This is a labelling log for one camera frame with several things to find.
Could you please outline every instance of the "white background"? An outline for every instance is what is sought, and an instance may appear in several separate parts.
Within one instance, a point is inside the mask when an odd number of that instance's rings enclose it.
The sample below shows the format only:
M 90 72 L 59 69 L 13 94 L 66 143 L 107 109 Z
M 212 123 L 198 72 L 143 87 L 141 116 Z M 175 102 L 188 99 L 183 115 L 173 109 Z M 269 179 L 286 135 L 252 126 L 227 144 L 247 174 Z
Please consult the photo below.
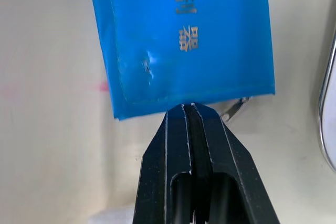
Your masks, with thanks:
M 336 0 L 269 0 L 277 95 L 230 125 L 281 223 L 336 223 L 317 100 Z M 91 0 L 0 0 L 0 223 L 85 223 L 134 203 L 162 114 L 118 122 Z

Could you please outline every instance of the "pink mark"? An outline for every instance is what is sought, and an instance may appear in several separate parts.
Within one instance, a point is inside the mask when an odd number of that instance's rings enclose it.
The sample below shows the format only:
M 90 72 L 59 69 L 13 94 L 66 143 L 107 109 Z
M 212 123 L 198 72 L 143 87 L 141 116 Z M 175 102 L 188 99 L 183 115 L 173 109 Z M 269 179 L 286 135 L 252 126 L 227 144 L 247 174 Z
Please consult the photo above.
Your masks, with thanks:
M 14 99 L 17 96 L 17 91 L 11 86 L 0 87 L 0 97 Z
M 99 92 L 109 92 L 109 85 L 107 81 L 103 81 L 102 83 L 96 85 L 95 89 Z

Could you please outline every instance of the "blue packaging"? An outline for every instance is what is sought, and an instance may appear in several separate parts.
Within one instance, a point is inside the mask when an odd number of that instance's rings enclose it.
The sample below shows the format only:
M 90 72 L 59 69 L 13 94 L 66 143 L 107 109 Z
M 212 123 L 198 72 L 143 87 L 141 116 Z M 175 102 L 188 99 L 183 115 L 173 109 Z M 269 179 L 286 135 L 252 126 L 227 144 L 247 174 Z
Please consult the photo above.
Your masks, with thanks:
M 268 0 L 93 0 L 114 117 L 275 93 Z

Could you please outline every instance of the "folded plastic edge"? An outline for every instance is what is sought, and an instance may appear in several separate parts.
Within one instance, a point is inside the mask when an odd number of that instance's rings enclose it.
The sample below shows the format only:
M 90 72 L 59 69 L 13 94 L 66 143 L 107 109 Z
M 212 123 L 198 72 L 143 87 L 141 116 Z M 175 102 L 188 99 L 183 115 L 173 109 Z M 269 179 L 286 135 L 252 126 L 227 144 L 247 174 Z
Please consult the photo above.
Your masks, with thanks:
M 115 118 L 125 118 L 123 111 L 128 111 L 127 101 L 124 99 L 120 86 L 117 47 L 114 24 L 114 12 L 111 0 L 92 0 L 96 15 L 99 41 L 102 49 L 105 70 L 107 74 L 113 115 Z
M 168 100 L 162 102 L 158 101 L 157 103 L 152 104 L 143 104 L 142 106 L 140 106 L 139 104 L 128 104 L 128 107 L 118 115 L 119 116 L 118 119 L 124 120 L 134 116 L 165 112 L 175 107 L 177 104 L 186 104 L 192 102 L 210 104 L 219 101 L 228 101 L 232 99 L 239 99 L 242 97 L 252 97 L 264 94 L 275 94 L 275 85 L 269 84 L 259 87 L 237 88 L 235 90 L 229 90 L 229 91 L 226 90 L 219 93 L 203 95 L 197 98 L 183 97 L 180 99 L 174 99 L 169 101 Z

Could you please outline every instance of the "metal frame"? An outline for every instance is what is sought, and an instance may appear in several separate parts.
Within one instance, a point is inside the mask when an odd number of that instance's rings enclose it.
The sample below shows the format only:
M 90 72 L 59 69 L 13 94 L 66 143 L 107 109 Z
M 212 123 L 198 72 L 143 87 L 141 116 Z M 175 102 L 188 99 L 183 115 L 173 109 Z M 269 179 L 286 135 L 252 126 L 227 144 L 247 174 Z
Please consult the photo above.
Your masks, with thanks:
M 328 90 L 328 85 L 331 77 L 331 72 L 332 72 L 332 67 L 334 64 L 335 60 L 335 54 L 336 54 L 336 33 L 334 35 L 334 39 L 332 42 L 331 46 L 331 51 L 330 51 L 330 57 L 329 57 L 329 62 L 328 62 L 328 67 L 327 71 L 325 73 L 323 85 L 322 85 L 322 90 L 320 94 L 320 100 L 319 100 L 319 115 L 318 115 L 318 122 L 319 122 L 319 135 L 320 135 L 320 148 L 321 151 L 325 157 L 325 160 L 328 162 L 329 166 L 336 172 L 336 164 L 333 165 L 330 157 L 328 155 L 328 151 L 325 148 L 325 143 L 324 143 L 324 137 L 323 137 L 323 108 L 324 108 L 324 102 L 326 100 L 326 95 L 327 95 L 327 90 Z
M 232 119 L 238 114 L 238 112 L 246 105 L 246 103 L 251 99 L 251 97 L 244 97 L 239 99 L 235 104 L 233 104 L 224 113 L 221 113 L 221 117 L 224 123 L 228 124 Z

